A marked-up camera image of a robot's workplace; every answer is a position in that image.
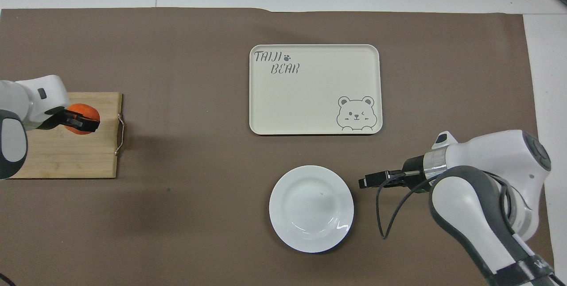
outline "wooden cutting board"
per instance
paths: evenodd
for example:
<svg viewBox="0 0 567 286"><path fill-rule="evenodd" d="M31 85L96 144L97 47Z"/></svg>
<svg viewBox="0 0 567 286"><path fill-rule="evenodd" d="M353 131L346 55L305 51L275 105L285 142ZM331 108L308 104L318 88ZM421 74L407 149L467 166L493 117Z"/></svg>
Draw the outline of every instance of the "wooden cutting board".
<svg viewBox="0 0 567 286"><path fill-rule="evenodd" d="M28 156L13 178L115 178L118 114L122 94L69 93L71 103L85 103L101 115L96 132L77 135L58 125L51 130L32 130Z"/></svg>

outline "orange ball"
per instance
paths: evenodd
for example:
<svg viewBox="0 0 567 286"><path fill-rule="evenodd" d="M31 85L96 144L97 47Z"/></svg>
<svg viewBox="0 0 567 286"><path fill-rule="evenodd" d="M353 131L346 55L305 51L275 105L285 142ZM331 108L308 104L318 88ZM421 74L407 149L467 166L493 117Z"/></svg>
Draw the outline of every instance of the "orange ball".
<svg viewBox="0 0 567 286"><path fill-rule="evenodd" d="M83 116L85 116L86 118L89 119L93 119L96 121L100 121L101 120L101 115L99 114L99 112L97 111L97 109L89 106L88 104L85 103L75 103L70 105L69 107L67 107L67 110L69 111L73 111L76 112L78 114L82 114ZM91 132L87 132L87 131L79 131L75 128L71 128L68 127L67 125L65 125L65 128L69 131L71 131L72 133L76 133L78 135L87 135Z"/></svg>

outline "bear drawing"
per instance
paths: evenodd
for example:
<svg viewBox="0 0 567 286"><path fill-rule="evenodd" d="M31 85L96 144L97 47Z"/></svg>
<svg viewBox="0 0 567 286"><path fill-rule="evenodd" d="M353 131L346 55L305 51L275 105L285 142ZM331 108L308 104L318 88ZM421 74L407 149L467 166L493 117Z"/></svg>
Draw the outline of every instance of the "bear drawing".
<svg viewBox="0 0 567 286"><path fill-rule="evenodd" d="M366 96L362 100L350 100L348 97L338 99L341 107L338 111L337 123L343 130L372 129L376 125L374 114L374 99Z"/></svg>

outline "plate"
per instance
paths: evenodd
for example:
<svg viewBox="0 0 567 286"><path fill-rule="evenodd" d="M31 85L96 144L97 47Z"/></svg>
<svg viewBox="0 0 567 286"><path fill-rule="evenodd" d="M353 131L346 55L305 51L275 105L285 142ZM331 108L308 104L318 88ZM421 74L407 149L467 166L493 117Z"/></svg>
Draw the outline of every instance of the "plate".
<svg viewBox="0 0 567 286"><path fill-rule="evenodd" d="M350 230L354 203L333 171L305 165L287 172L270 197L270 220L285 244L302 252L336 246Z"/></svg>
<svg viewBox="0 0 567 286"><path fill-rule="evenodd" d="M380 61L368 44L258 45L249 125L258 135L354 135L382 127Z"/></svg>

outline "metal ring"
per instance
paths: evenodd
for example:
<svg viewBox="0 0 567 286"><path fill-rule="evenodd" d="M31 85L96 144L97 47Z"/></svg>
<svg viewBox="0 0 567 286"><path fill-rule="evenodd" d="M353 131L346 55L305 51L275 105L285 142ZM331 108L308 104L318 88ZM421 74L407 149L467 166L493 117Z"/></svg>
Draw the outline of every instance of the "metal ring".
<svg viewBox="0 0 567 286"><path fill-rule="evenodd" d="M122 147L122 145L124 145L124 129L126 129L126 123L124 122L124 118L122 117L122 114L118 114L117 116L119 122L122 124L122 136L120 137L120 145L116 148L116 151L114 151L114 155L118 156L120 148Z"/></svg>

